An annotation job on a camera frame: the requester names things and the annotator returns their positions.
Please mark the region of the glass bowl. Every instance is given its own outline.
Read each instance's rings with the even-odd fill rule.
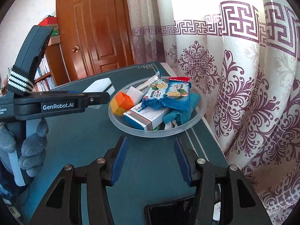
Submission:
[[[169,82],[168,78],[169,77],[165,77],[165,76],[162,77],[162,79],[164,79],[164,81],[166,81],[166,83]],[[137,87],[140,84],[146,82],[148,79],[149,78],[137,80],[137,81],[125,86],[119,92],[126,93],[130,86]],[[178,134],[178,133],[181,133],[181,132],[191,128],[196,123],[198,123],[206,111],[207,99],[206,99],[205,95],[203,94],[203,92],[193,84],[192,84],[190,92],[198,93],[201,96],[201,98],[198,102],[198,106],[196,107],[195,111],[193,111],[191,119],[187,123],[180,125],[176,128],[172,128],[172,129],[168,129],[168,130],[158,130],[158,131],[144,131],[144,130],[132,128],[131,125],[129,123],[127,123],[123,117],[113,114],[110,107],[108,107],[108,115],[109,115],[109,118],[112,121],[112,123],[117,128],[119,128],[120,130],[122,130],[128,134],[132,134],[135,136],[146,137],[146,138],[159,138],[159,137],[166,137],[166,136]]]

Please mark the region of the red box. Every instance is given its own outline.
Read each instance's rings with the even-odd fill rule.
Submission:
[[[57,17],[47,17],[47,18],[43,19],[43,21],[40,22],[38,25],[47,26],[50,24],[57,24]]]

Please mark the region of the snack packet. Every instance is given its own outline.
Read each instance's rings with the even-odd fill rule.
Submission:
[[[166,94],[160,99],[160,102],[165,106],[177,110],[189,111],[190,100],[189,93],[191,83],[189,77],[169,78],[169,86]]]
[[[159,101],[166,93],[168,84],[163,80],[154,81],[142,99],[142,107],[153,107],[154,110],[159,110],[164,105]]]

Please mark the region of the cardboard box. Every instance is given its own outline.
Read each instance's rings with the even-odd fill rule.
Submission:
[[[47,26],[50,24],[57,24],[57,17],[46,17],[38,25]]]
[[[50,40],[49,40],[48,46],[53,45],[53,44],[57,44],[57,43],[60,43],[60,37],[59,37],[59,35],[51,36]]]
[[[136,129],[151,131],[163,122],[163,116],[170,112],[170,108],[164,107],[154,110],[153,107],[142,108],[142,103],[123,113],[123,117]]]
[[[53,30],[58,30],[58,24],[49,24],[46,26],[51,26],[51,27],[53,27]]]

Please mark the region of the purple geometric border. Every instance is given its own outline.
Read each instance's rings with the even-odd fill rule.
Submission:
[[[173,25],[134,28],[132,36],[147,34],[232,36],[277,48],[300,61],[300,20],[279,3],[264,4],[266,24],[259,22],[258,10],[248,3],[224,1],[221,14],[205,16],[205,21],[178,20]]]
[[[147,35],[147,34],[161,34],[161,27],[150,25],[150,26],[144,26],[139,28],[133,28],[131,32],[132,32],[132,36]]]
[[[268,2],[264,4],[264,7],[267,28],[267,45],[284,51],[300,61],[300,21],[290,8],[284,6],[284,11],[289,25],[287,27],[285,25],[286,20],[284,11],[280,3]]]
[[[244,6],[237,6],[237,8],[235,9],[232,4],[239,4]],[[220,11],[222,14],[222,19],[224,21],[222,27],[222,35],[243,38],[259,43],[259,18],[258,10],[256,9],[256,7],[250,6],[250,4],[244,2],[225,1],[220,3]]]

